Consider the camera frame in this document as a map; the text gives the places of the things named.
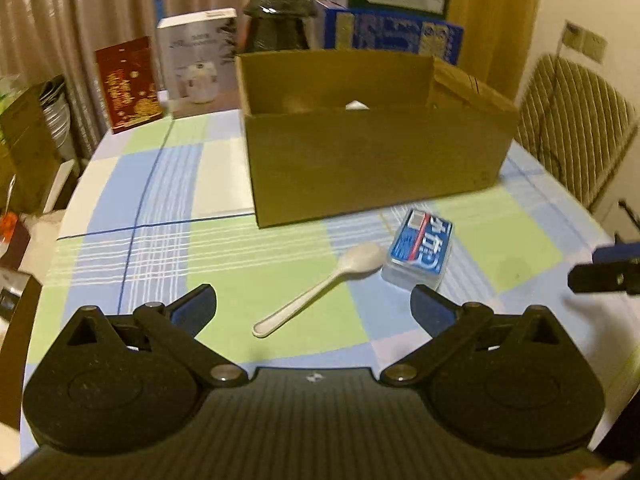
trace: light switch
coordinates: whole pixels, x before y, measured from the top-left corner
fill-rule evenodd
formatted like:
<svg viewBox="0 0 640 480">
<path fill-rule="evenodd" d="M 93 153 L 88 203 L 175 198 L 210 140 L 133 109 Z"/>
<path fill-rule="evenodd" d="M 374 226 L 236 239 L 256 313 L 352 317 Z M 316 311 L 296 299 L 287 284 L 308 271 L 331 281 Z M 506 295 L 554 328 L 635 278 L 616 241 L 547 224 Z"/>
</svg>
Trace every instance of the light switch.
<svg viewBox="0 0 640 480">
<path fill-rule="evenodd" d="M 582 53 L 593 59 L 596 63 L 602 64 L 607 45 L 607 40 L 602 36 L 599 36 L 594 32 L 586 31 L 584 43 L 582 45 Z"/>
</svg>

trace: checkered tablecloth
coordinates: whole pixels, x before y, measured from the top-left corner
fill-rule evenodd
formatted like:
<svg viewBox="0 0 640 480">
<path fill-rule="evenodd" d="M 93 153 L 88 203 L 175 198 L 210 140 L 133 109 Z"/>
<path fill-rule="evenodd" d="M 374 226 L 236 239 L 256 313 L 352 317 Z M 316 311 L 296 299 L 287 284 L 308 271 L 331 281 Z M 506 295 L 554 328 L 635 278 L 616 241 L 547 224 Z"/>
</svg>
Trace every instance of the checkered tablecloth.
<svg viewBox="0 0 640 480">
<path fill-rule="evenodd" d="M 575 296 L 566 286 L 572 265 L 610 242 L 599 225 L 515 143 L 495 187 L 419 205 L 455 224 L 440 292 L 498 313 L 551 308 L 607 391 L 605 428 L 638 384 L 640 320 L 625 296 Z M 365 366 L 377 374 L 428 339 L 409 293 L 379 273 L 337 285 L 266 339 L 251 327 L 325 278 L 351 246 L 388 246 L 407 207 L 259 230 L 237 111 L 107 136 L 66 213 L 26 375 L 79 306 L 124 314 L 201 283 L 216 289 L 218 311 L 198 339 L 249 372 Z M 23 450 L 30 446 L 23 430 Z"/>
</svg>

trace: wall outlet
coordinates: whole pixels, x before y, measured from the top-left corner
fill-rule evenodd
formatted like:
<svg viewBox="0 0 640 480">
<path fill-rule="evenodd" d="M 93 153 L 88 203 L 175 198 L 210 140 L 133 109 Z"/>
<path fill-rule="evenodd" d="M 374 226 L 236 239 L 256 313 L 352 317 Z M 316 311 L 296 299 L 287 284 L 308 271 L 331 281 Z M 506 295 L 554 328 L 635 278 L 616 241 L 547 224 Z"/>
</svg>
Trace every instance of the wall outlet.
<svg viewBox="0 0 640 480">
<path fill-rule="evenodd" d="M 564 24 L 564 31 L 562 32 L 562 44 L 582 52 L 582 46 L 584 45 L 584 39 L 587 31 L 580 25 L 575 23 L 566 22 Z"/>
<path fill-rule="evenodd" d="M 596 63 L 602 64 L 604 53 L 607 50 L 607 40 L 594 32 L 587 31 L 582 45 L 582 53 L 593 59 Z"/>
</svg>

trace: chair backrest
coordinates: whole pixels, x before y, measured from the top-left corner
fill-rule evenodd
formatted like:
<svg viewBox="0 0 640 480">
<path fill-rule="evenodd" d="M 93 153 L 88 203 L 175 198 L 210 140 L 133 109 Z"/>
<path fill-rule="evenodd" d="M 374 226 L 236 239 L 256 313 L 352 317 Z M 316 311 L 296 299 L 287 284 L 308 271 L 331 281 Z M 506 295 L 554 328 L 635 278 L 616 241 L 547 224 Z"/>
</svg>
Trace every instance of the chair backrest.
<svg viewBox="0 0 640 480">
<path fill-rule="evenodd" d="M 637 132 L 635 114 L 601 76 L 546 54 L 520 107 L 516 140 L 591 208 Z"/>
</svg>

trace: blue patterned box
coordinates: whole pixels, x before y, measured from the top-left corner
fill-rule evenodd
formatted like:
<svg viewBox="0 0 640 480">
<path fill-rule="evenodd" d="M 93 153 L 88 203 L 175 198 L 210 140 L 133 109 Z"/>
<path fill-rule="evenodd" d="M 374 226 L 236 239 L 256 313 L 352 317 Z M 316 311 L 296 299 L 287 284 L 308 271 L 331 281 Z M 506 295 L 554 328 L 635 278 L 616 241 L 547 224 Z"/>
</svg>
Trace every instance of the blue patterned box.
<svg viewBox="0 0 640 480">
<path fill-rule="evenodd" d="M 458 63 L 462 27 L 408 12 L 347 9 L 328 0 L 316 5 L 319 48 L 397 50 Z"/>
<path fill-rule="evenodd" d="M 453 224 L 419 209 L 409 209 L 386 255 L 382 278 L 412 290 L 423 283 L 437 289 L 449 259 Z"/>
</svg>

